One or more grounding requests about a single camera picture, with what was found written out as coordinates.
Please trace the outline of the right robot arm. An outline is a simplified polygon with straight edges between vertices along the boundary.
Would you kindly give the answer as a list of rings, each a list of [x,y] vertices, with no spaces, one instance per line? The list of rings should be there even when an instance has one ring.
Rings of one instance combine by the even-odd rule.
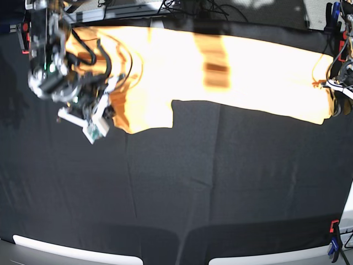
[[[97,48],[106,67],[103,73],[79,73],[81,65],[95,66],[98,55],[63,18],[65,1],[33,1],[29,25],[28,85],[40,99],[65,103],[64,108],[75,118],[88,124],[97,114],[104,120],[116,114],[110,103],[99,110],[99,103],[108,95],[108,78],[112,60],[97,40]]]

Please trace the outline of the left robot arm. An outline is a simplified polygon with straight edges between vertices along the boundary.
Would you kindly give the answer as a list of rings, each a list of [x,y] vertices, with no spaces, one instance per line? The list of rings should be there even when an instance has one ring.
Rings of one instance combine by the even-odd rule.
[[[325,10],[326,45],[312,70],[313,86],[328,96],[329,119],[352,113],[352,1],[328,3]],[[323,68],[323,57],[327,49],[336,51],[332,62],[319,79],[318,71]]]

